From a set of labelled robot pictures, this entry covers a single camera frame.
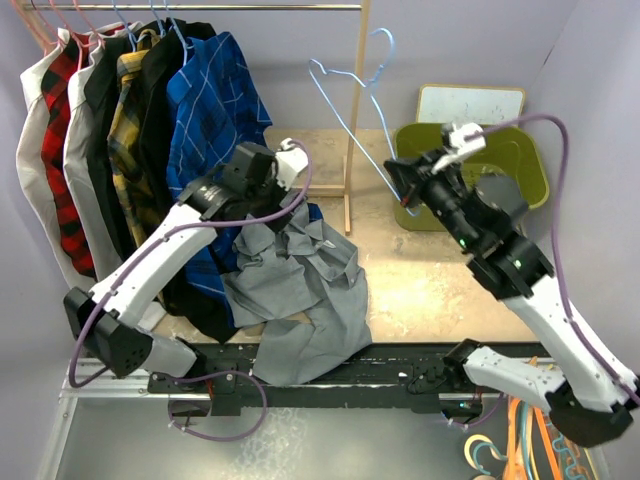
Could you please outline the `light blue hanger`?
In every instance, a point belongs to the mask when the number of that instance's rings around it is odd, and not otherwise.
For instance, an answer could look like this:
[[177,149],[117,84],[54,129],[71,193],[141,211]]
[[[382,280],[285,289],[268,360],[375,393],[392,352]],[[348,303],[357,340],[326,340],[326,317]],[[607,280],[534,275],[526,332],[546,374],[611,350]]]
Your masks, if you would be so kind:
[[315,84],[316,88],[318,89],[318,91],[320,92],[321,96],[325,100],[326,104],[329,106],[330,110],[332,111],[332,113],[334,114],[336,119],[338,120],[338,122],[339,122],[340,126],[342,127],[342,129],[347,133],[349,139],[354,141],[354,144],[364,154],[365,158],[370,162],[370,164],[374,167],[374,169],[376,170],[378,175],[382,178],[382,180],[384,181],[384,183],[386,184],[386,186],[388,187],[388,189],[392,193],[393,197],[395,198],[395,200],[397,202],[400,202],[401,201],[401,196],[399,194],[398,189],[392,183],[392,181],[390,180],[390,177],[386,173],[384,173],[382,171],[382,168],[380,167],[380,165],[374,160],[374,158],[369,154],[369,152],[366,150],[366,148],[357,139],[356,132],[355,132],[356,128],[355,127],[349,127],[347,125],[347,123],[344,121],[344,119],[339,114],[338,110],[336,109],[334,103],[331,101],[329,95],[327,94],[327,92],[323,88],[321,81],[316,76],[316,73],[319,72],[322,76],[325,76],[325,77],[331,76],[331,75],[347,77],[347,78],[353,80],[357,87],[360,87],[361,89],[364,90],[364,92],[366,93],[366,95],[368,96],[368,98],[370,100],[370,103],[373,105],[375,111],[377,112],[380,124],[382,126],[382,130],[383,130],[383,133],[384,133],[384,137],[386,139],[388,150],[389,150],[389,153],[391,155],[391,159],[392,160],[397,160],[398,159],[397,153],[396,153],[395,147],[392,145],[392,141],[391,141],[390,129],[389,129],[388,125],[387,125],[387,121],[386,121],[383,109],[382,109],[380,103],[378,102],[378,100],[376,98],[376,92],[377,92],[379,84],[380,84],[381,76],[383,75],[385,70],[390,66],[392,60],[395,57],[395,54],[396,54],[396,41],[395,41],[395,38],[394,38],[394,35],[392,34],[392,32],[389,29],[384,28],[384,27],[377,28],[377,29],[371,31],[368,34],[369,37],[375,37],[375,36],[380,36],[380,35],[384,35],[386,37],[386,39],[387,39],[387,42],[388,42],[388,53],[387,53],[386,58],[384,59],[384,61],[377,67],[377,69],[376,69],[376,71],[375,71],[375,73],[373,74],[372,77],[363,80],[354,71],[345,71],[345,70],[337,70],[337,69],[327,68],[321,61],[319,61],[319,60],[317,60],[315,58],[311,58],[309,60],[309,62],[308,62],[308,72],[309,72],[309,75],[310,75],[313,83]]

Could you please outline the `grey shirt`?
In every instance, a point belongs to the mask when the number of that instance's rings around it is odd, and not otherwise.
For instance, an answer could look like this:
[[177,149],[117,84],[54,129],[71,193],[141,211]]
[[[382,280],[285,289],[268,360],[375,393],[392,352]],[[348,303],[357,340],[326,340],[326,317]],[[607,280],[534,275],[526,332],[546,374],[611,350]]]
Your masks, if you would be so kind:
[[223,285],[234,324],[264,329],[254,374],[274,386],[304,384],[372,342],[368,284],[357,247],[302,203],[279,232],[241,229],[237,268]]

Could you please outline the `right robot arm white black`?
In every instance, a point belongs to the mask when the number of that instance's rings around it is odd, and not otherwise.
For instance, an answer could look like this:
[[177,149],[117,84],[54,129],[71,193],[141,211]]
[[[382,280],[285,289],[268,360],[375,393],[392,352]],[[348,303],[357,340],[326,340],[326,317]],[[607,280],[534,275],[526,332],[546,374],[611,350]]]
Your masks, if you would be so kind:
[[426,206],[468,255],[473,278],[515,313],[555,361],[545,371],[466,339],[444,358],[446,383],[456,391],[473,385],[519,398],[548,414],[566,438],[586,448],[620,438],[632,425],[639,379],[618,379],[602,360],[611,353],[579,316],[568,317],[559,275],[540,248],[519,232],[529,205],[517,182],[502,174],[480,177],[472,187],[459,166],[434,173],[435,155],[387,160],[404,206]]

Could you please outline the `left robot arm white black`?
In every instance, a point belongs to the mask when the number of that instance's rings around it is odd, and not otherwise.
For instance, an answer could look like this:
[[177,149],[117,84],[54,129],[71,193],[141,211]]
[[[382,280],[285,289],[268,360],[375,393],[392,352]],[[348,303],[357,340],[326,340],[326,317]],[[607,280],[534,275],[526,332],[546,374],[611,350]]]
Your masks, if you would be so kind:
[[266,223],[281,227],[306,192],[281,203],[311,157],[301,142],[285,139],[278,150],[252,142],[232,159],[191,181],[161,225],[105,280],[84,291],[72,288],[63,305],[77,350],[86,349],[106,372],[124,378],[137,369],[170,376],[184,392],[202,387],[205,357],[182,340],[142,326],[144,313],[171,279],[220,233]]

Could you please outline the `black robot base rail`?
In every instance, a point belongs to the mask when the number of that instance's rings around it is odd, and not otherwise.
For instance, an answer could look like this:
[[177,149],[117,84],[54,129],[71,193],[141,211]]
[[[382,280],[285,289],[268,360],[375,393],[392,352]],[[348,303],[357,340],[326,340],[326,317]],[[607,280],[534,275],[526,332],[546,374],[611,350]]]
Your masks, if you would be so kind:
[[[237,415],[242,408],[262,406],[253,382],[231,373],[253,373],[256,344],[200,344],[198,348],[209,360],[205,371],[220,372],[220,377],[179,384],[166,375],[153,373],[149,390],[176,399],[211,399],[213,416]],[[261,385],[271,408],[397,408],[421,414],[443,412],[456,422],[472,423],[484,413],[482,398],[493,392],[470,383],[454,384],[445,378],[443,358],[451,348],[450,344],[377,343],[304,385]]]

